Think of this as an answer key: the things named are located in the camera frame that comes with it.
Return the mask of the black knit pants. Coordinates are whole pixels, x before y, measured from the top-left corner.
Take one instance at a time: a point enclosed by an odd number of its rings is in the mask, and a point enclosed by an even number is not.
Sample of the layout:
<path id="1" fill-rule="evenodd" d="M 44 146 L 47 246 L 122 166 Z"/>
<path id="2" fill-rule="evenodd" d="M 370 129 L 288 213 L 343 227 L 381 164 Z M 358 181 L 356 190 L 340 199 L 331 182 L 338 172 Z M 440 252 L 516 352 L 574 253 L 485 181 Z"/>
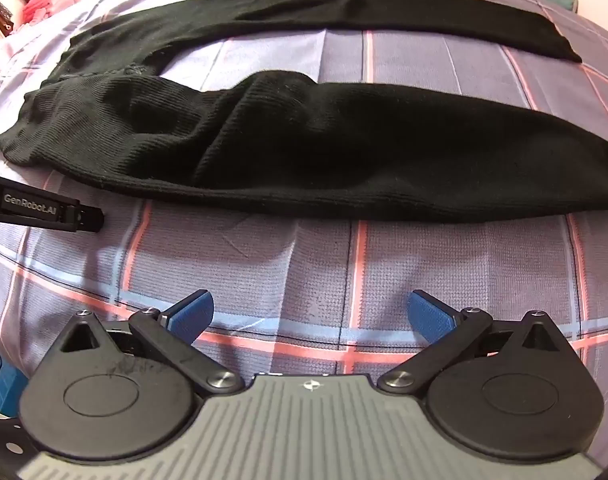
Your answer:
<path id="1" fill-rule="evenodd" d="M 438 32 L 577 61 L 546 18 L 486 0 L 185 0 L 72 38 L 0 151 L 112 192 L 262 214 L 486 222 L 608 210 L 608 142 L 535 110 L 287 70 L 207 92 L 163 75 L 185 50 L 318 29 Z"/>

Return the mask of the purple plaid bed sheet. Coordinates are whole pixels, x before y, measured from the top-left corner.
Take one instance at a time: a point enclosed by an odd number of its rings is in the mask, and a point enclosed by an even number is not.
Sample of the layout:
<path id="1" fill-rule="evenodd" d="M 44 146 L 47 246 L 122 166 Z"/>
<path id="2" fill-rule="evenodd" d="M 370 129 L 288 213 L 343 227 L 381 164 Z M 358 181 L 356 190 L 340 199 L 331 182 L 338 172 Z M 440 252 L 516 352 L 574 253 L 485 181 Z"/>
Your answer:
<path id="1" fill-rule="evenodd" d="M 0 133 L 72 37 L 175 1 L 81 0 L 0 41 Z M 608 141 L 608 26 L 545 0 L 490 1 L 548 16 L 583 65 L 448 36 L 304 32 L 223 40 L 181 55 L 166 76 L 197 90 L 259 70 L 409 84 L 540 110 Z M 608 462 L 608 212 L 474 226 L 328 222 L 122 197 L 15 168 L 1 153 L 0 175 L 106 214 L 95 235 L 0 224 L 0 353 L 24 372 L 80 309 L 121 318 L 206 288 L 215 318 L 197 345 L 239 373 L 377 375 L 420 348 L 406 301 L 422 288 L 496 318 L 547 310 L 604 394 L 592 456 Z"/>

